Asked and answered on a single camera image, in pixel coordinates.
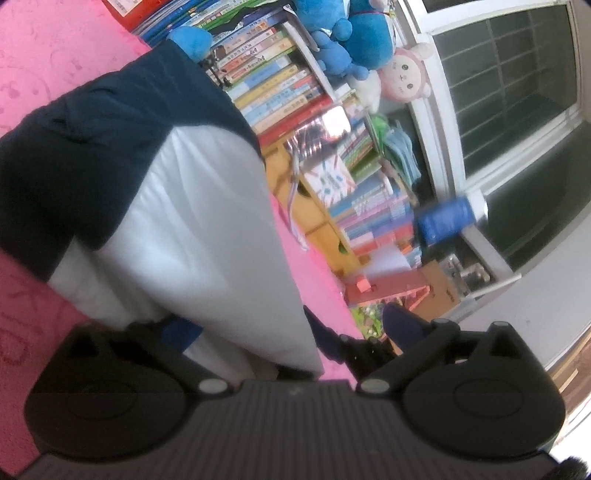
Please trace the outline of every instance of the book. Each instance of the book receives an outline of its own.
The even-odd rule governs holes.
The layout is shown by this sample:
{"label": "book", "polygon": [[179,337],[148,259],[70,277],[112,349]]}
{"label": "book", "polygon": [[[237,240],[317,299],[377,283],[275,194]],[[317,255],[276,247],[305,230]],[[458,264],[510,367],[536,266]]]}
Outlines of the book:
{"label": "book", "polygon": [[295,65],[295,72],[294,75],[289,76],[288,78],[286,78],[285,80],[283,80],[281,83],[276,84],[275,86],[269,88],[265,88],[262,91],[264,91],[263,94],[257,96],[252,102],[246,104],[243,108],[238,107],[238,103],[234,102],[234,104],[240,108],[240,111],[242,112],[242,115],[246,116],[249,113],[251,113],[252,111],[256,110],[257,108],[259,108],[261,105],[267,103],[269,100],[271,100],[275,95],[283,92],[286,89],[291,88],[292,86],[295,86],[296,84],[298,84],[301,80],[304,79],[313,79],[312,75],[310,74],[310,71],[307,68],[302,68],[298,71],[298,67],[297,65]]}
{"label": "book", "polygon": [[355,190],[355,182],[338,155],[333,155],[304,174],[310,188],[327,207]]}
{"label": "book", "polygon": [[370,138],[363,138],[352,151],[349,151],[345,156],[345,164],[349,170],[353,170],[374,148],[374,144]]}
{"label": "book", "polygon": [[117,22],[132,31],[162,5],[162,0],[103,0]]}
{"label": "book", "polygon": [[364,132],[347,147],[345,152],[343,152],[343,161],[349,168],[351,168],[354,166],[353,163],[358,163],[357,159],[359,155],[361,155],[362,151],[366,151],[368,147],[372,147],[372,141],[368,137],[367,132]]}
{"label": "book", "polygon": [[275,27],[271,27],[265,30],[263,33],[259,33],[252,40],[247,41],[246,43],[240,45],[238,48],[232,50],[229,54],[227,54],[224,57],[221,57],[223,51],[216,51],[216,56],[218,57],[218,69],[224,72],[231,72],[241,63],[244,63],[246,61],[246,58],[248,58],[249,56],[248,53],[251,52],[253,48],[264,45],[264,47],[262,48],[262,50],[264,50],[265,48],[273,45],[276,40],[279,40],[279,38],[275,37],[278,33],[282,34],[280,38],[283,38],[283,36],[285,36],[285,33],[277,30]]}
{"label": "book", "polygon": [[285,12],[283,10],[270,12],[214,44],[213,49],[215,49],[218,58],[223,58],[261,32],[284,21]]}
{"label": "book", "polygon": [[258,108],[245,115],[244,118],[250,125],[255,125],[269,115],[275,113],[280,108],[287,105],[294,98],[306,93],[308,90],[311,90],[317,85],[318,83],[314,77],[310,75],[309,77],[300,80],[292,87],[284,89],[282,92],[271,98],[267,103],[259,105]]}
{"label": "book", "polygon": [[351,126],[365,124],[363,121],[365,119],[365,108],[354,90],[351,90],[341,101],[345,112],[347,112]]}
{"label": "book", "polygon": [[377,213],[381,212],[384,209],[395,208],[397,205],[404,203],[404,201],[407,199],[408,199],[408,196],[406,196],[406,195],[397,196],[395,194],[393,197],[390,197],[389,199],[385,199],[383,202],[378,203],[373,208],[368,209],[358,215],[356,213],[349,215],[347,218],[340,220],[337,223],[337,226],[340,229],[350,228],[351,226],[355,225],[356,223],[362,222],[363,220],[370,218],[373,215],[376,215]]}
{"label": "book", "polygon": [[414,247],[409,253],[404,254],[407,259],[410,268],[418,268],[422,264],[421,257],[423,256],[423,250],[420,245]]}
{"label": "book", "polygon": [[222,72],[222,74],[228,74],[229,72],[232,72],[233,70],[240,68],[243,64],[248,64],[250,61],[252,61],[252,59],[256,58],[258,55],[263,55],[265,50],[270,49],[271,47],[279,44],[280,41],[284,38],[285,32],[279,31],[275,33],[269,38],[264,39],[258,45],[255,45],[254,47],[248,49],[242,55],[239,55],[232,61],[229,61],[223,68],[220,68],[220,71]]}
{"label": "book", "polygon": [[330,82],[329,82],[328,78],[326,77],[326,75],[324,74],[324,72],[321,70],[320,66],[318,65],[318,62],[316,61],[316,59],[312,55],[312,52],[308,48],[306,41],[302,38],[298,29],[295,26],[293,26],[290,22],[285,22],[283,24],[283,28],[285,28],[285,31],[287,32],[287,34],[295,42],[295,46],[298,48],[298,51],[304,57],[304,60],[306,61],[308,66],[311,68],[312,73],[316,76],[316,79],[322,85],[323,90],[331,98],[332,101],[336,102],[337,97],[336,97],[335,91],[332,88],[332,85],[330,84]]}
{"label": "book", "polygon": [[264,63],[274,59],[282,53],[293,51],[294,43],[290,38],[283,38],[274,45],[268,47],[264,51],[251,56],[245,64],[239,66],[237,69],[224,75],[231,84],[237,83],[248,73],[254,71],[257,67],[262,66]]}
{"label": "book", "polygon": [[293,63],[292,59],[286,54],[279,56],[267,65],[263,65],[260,69],[247,75],[240,83],[226,90],[226,93],[232,100],[240,98],[242,95],[247,93],[250,89],[258,86],[260,83],[269,79],[280,70],[284,69],[288,65]]}
{"label": "book", "polygon": [[205,27],[207,24],[213,22],[215,19],[220,18],[228,12],[234,9],[240,8],[250,0],[220,0],[212,4],[209,8],[200,11],[197,15],[192,16],[188,19],[183,26],[184,27]]}
{"label": "book", "polygon": [[409,203],[400,204],[393,210],[383,210],[362,223],[353,225],[343,230],[343,234],[351,243],[351,246],[363,244],[362,239],[366,234],[371,233],[372,238],[383,235],[390,230],[396,230],[406,222],[413,220],[413,210]]}
{"label": "book", "polygon": [[292,100],[290,103],[285,105],[285,107],[277,110],[274,114],[269,115],[263,121],[258,122],[256,125],[252,127],[254,132],[258,135],[263,133],[265,130],[268,130],[276,123],[283,120],[289,114],[298,111],[300,108],[305,107],[311,100],[316,97],[319,97],[322,94],[322,89],[320,87],[313,88],[307,93],[300,95],[298,98]]}
{"label": "book", "polygon": [[379,164],[379,154],[375,151],[372,153],[372,150],[370,150],[365,154],[364,158],[357,163],[357,165],[350,168],[350,172],[355,183],[362,183],[381,168],[382,166]]}
{"label": "book", "polygon": [[367,131],[365,124],[360,124],[354,127],[351,130],[351,133],[347,135],[347,137],[339,143],[337,147],[339,150],[340,155],[346,155],[354,145],[356,145],[357,141],[359,141],[360,137]]}
{"label": "book", "polygon": [[295,75],[299,69],[300,67],[295,64],[289,65],[264,83],[261,83],[258,87],[242,95],[240,98],[237,98],[234,105],[236,105],[238,109],[247,107],[252,102],[258,100],[260,96],[266,95],[266,92],[274,90],[277,85],[282,84],[282,82]]}
{"label": "book", "polygon": [[373,210],[373,214],[371,215],[364,214],[363,216],[355,217],[347,226],[340,226],[341,224],[339,223],[337,225],[339,225],[339,228],[343,232],[349,235],[350,233],[353,234],[354,231],[360,231],[362,229],[367,231],[384,219],[390,221],[403,218],[413,211],[407,200],[399,200],[396,203],[386,200],[377,208]]}
{"label": "book", "polygon": [[203,0],[172,1],[150,15],[146,20],[140,23],[132,33],[142,37],[146,32],[152,29],[162,30],[168,24],[174,22],[179,17],[182,17],[188,10],[195,8],[197,4],[202,2]]}
{"label": "book", "polygon": [[394,194],[390,182],[381,172],[372,175],[365,182],[358,185],[353,195],[349,195],[330,208],[330,216],[338,222],[340,218],[346,218],[353,213],[358,213],[363,204],[377,194],[382,194],[386,198]]}
{"label": "book", "polygon": [[151,47],[155,47],[160,42],[164,41],[172,30],[186,25],[192,18],[199,15],[204,10],[211,8],[216,2],[217,0],[201,1],[195,7],[190,8],[183,15],[176,17],[175,20],[165,25],[164,28],[158,29],[158,27],[154,27],[149,29],[142,35],[142,39]]}
{"label": "book", "polygon": [[285,117],[277,125],[261,134],[259,136],[259,143],[262,147],[271,145],[277,139],[287,135],[298,125],[301,125],[307,120],[314,118],[317,115],[320,115],[332,104],[333,101],[330,96],[326,94],[320,95],[319,98],[311,100],[310,103],[306,106],[306,108],[294,112],[291,115]]}
{"label": "book", "polygon": [[410,241],[414,237],[414,227],[412,222],[408,222],[397,230],[389,231],[379,237],[368,238],[368,241],[358,247],[353,247],[353,253],[360,257],[369,255],[374,250],[383,245],[393,244],[398,241]]}

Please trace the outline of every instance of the stack of books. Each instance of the stack of books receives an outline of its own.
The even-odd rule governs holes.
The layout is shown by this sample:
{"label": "stack of books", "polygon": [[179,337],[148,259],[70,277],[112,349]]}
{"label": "stack of books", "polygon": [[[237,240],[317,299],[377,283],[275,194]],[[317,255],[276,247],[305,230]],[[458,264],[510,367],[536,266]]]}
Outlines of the stack of books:
{"label": "stack of books", "polygon": [[381,168],[379,154],[374,150],[374,141],[364,123],[359,124],[339,145],[338,152],[357,184]]}
{"label": "stack of books", "polygon": [[408,195],[381,172],[358,184],[329,212],[356,255],[369,254],[386,244],[410,244],[414,239]]}
{"label": "stack of books", "polygon": [[154,47],[178,27],[212,30],[230,21],[245,8],[255,8],[265,0],[169,0],[136,25],[132,32]]}
{"label": "stack of books", "polygon": [[270,12],[214,45],[212,79],[226,93],[267,145],[332,103],[307,61],[283,11]]}

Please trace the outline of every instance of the screw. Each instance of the screw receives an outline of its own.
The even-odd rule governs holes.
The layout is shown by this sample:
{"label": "screw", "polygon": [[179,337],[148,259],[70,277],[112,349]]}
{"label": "screw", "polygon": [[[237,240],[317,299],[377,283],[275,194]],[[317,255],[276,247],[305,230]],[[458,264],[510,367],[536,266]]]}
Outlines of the screw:
{"label": "screw", "polygon": [[380,378],[368,378],[359,386],[363,393],[368,395],[382,395],[390,390],[390,384]]}
{"label": "screw", "polygon": [[221,378],[208,378],[199,382],[199,391],[206,395],[219,395],[228,388],[228,382]]}

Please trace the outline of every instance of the wooden shelf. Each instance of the wooden shelf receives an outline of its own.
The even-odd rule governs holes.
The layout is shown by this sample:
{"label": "wooden shelf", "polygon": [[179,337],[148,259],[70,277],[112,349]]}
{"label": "wooden shelf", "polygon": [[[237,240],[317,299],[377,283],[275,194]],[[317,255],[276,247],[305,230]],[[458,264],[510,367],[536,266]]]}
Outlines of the wooden shelf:
{"label": "wooden shelf", "polygon": [[[291,186],[291,156],[285,141],[291,134],[263,149],[267,165],[267,183],[271,193],[287,207]],[[303,175],[300,176],[295,196],[293,216],[302,233],[325,257],[330,269],[339,277],[359,270],[369,262],[369,256],[357,257],[340,229],[330,218],[324,204],[311,190]]]}

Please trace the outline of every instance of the white stuffed animal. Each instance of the white stuffed animal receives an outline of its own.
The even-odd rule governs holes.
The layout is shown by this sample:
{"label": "white stuffed animal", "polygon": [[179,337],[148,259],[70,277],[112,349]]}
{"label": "white stuffed animal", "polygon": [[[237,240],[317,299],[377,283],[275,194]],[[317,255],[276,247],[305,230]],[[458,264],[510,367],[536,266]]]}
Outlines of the white stuffed animal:
{"label": "white stuffed animal", "polygon": [[378,113],[379,101],[382,96],[382,84],[378,72],[370,70],[369,77],[366,80],[357,80],[352,75],[348,75],[347,83],[357,93],[357,97],[369,113]]}
{"label": "white stuffed animal", "polygon": [[419,43],[410,50],[397,48],[392,60],[378,71],[382,83],[382,97],[408,103],[431,95],[423,60],[435,52],[430,43]]}

